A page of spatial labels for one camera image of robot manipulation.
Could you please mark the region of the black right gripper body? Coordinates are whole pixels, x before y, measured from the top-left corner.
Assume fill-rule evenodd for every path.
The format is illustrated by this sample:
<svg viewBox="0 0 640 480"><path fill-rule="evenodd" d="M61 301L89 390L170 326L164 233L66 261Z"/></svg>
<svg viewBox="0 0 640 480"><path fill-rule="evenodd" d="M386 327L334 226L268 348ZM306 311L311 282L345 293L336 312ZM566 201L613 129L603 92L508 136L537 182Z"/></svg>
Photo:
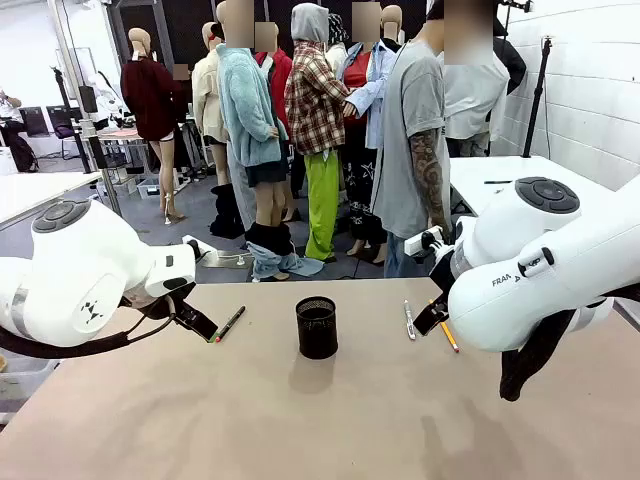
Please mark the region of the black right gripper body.
<svg viewBox="0 0 640 480"><path fill-rule="evenodd" d="M453 254L453 246L434 248L434 266L429 273L429 278L438 286L444 295L449 294L454 284L454 275L451 272L451 257Z"/></svg>

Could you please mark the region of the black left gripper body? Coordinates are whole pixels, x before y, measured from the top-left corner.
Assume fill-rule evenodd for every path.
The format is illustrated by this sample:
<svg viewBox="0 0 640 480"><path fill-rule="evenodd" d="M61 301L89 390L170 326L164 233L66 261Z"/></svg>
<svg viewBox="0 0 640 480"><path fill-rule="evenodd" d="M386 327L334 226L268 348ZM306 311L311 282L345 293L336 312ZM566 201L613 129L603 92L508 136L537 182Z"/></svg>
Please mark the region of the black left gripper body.
<svg viewBox="0 0 640 480"><path fill-rule="evenodd" d="M144 319L162 320L174 313L177 322L194 326L198 313L186 302L186 298L195 286L191 282L159 298L152 297L142 287L131 289L127 292L127 307L139 311Z"/></svg>

